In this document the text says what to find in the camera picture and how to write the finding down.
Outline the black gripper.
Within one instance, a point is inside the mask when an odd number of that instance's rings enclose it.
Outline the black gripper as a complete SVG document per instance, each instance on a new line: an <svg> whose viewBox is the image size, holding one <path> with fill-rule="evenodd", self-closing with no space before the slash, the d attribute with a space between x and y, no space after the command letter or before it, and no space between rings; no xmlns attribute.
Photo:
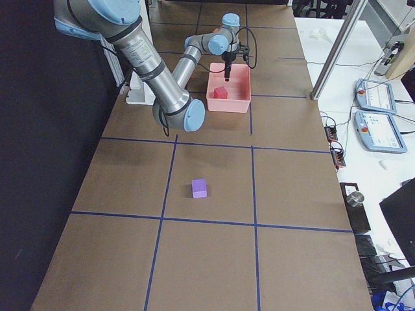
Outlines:
<svg viewBox="0 0 415 311"><path fill-rule="evenodd" d="M230 80L231 63L236 60L238 56L242 56L245 62L249 62L250 47L242 43L233 44L230 46L231 51L226 51L222 54L224 65L224 79L226 82Z"/></svg>

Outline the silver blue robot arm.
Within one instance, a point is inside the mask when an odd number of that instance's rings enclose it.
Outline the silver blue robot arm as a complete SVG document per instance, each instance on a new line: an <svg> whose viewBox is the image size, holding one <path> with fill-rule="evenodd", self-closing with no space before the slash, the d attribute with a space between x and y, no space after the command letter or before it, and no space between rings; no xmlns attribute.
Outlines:
<svg viewBox="0 0 415 311"><path fill-rule="evenodd" d="M204 123L203 102L185 90L203 53L224 60L225 79L236 56L248 55L248 46L239 41L241 24L235 13L223 16L218 31L188 37L182 57L170 71L142 28L139 1L54 1L53 5L60 33L84 40L105 38L120 49L154 93L153 117L167 130L195 132Z"/></svg>

